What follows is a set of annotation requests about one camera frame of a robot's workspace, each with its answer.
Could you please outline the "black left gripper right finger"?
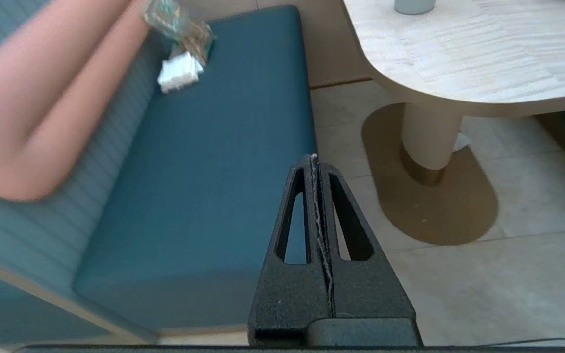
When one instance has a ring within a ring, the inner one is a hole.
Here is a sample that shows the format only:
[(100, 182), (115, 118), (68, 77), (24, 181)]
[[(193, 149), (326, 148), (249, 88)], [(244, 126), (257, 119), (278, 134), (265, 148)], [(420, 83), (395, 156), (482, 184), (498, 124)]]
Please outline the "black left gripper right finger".
[(312, 235), (323, 285), (320, 319), (415, 319), (415, 310), (336, 167), (312, 162)]

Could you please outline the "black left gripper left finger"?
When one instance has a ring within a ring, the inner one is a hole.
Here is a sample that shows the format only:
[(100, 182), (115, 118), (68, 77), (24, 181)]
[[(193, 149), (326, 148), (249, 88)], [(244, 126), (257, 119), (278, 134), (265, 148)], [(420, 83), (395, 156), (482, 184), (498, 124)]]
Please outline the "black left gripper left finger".
[[(307, 155), (287, 177), (248, 319), (251, 345), (303, 345), (305, 331), (333, 314), (332, 273), (320, 214), (316, 155)], [(304, 264), (285, 261), (296, 197), (303, 204)]]

